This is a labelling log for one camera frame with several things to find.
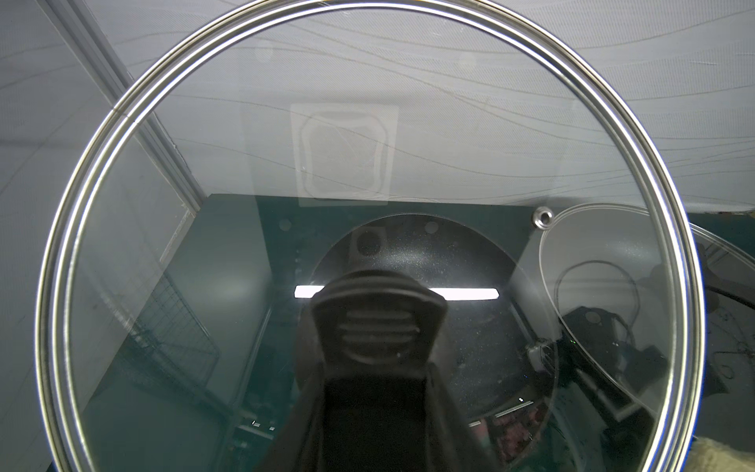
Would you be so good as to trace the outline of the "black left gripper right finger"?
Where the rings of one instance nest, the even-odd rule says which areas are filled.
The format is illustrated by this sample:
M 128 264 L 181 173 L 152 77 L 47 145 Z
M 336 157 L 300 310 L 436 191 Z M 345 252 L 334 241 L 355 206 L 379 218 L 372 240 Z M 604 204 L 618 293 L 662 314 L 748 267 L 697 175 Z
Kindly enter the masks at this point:
M 426 375 L 426 457 L 428 471 L 497 471 L 433 363 Z

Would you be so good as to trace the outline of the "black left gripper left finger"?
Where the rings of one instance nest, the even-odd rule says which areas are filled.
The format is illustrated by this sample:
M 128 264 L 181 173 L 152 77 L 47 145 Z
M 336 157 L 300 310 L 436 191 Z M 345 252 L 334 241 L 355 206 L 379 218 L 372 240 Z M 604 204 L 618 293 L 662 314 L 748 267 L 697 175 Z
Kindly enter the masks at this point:
M 318 365 L 256 471 L 319 471 L 324 405 L 324 367 Z

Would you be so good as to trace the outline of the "glass pot lid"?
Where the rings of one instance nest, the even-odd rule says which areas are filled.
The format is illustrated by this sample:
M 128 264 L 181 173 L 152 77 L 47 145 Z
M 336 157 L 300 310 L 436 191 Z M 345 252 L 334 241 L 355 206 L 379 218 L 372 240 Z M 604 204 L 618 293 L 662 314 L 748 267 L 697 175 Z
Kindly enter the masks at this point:
M 570 208 L 545 231 L 540 275 L 567 332 L 598 370 L 653 414 L 680 341 L 670 266 L 645 210 Z
M 648 212 L 670 266 L 680 340 L 658 414 L 598 370 L 540 275 L 556 217 L 601 204 Z M 680 197 L 611 86 L 491 1 L 252 1 L 122 92 L 42 265 L 37 384 L 56 468 L 256 471 L 322 365 L 319 471 L 428 471 L 444 290 L 369 269 L 294 295 L 334 243 L 394 214 L 460 222 L 516 263 L 552 401 L 471 421 L 449 393 L 497 471 L 682 470 L 704 304 Z M 114 363 L 163 273 L 219 347 L 203 389 L 138 385 Z

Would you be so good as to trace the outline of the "yellow cleaning cloth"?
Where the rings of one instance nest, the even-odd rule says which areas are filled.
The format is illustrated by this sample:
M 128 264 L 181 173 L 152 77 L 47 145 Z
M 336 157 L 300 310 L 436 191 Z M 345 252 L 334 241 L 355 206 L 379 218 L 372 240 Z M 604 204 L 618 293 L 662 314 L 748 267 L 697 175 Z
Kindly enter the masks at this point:
M 697 438 L 690 446 L 684 472 L 754 472 L 754 453 L 740 452 L 722 442 Z

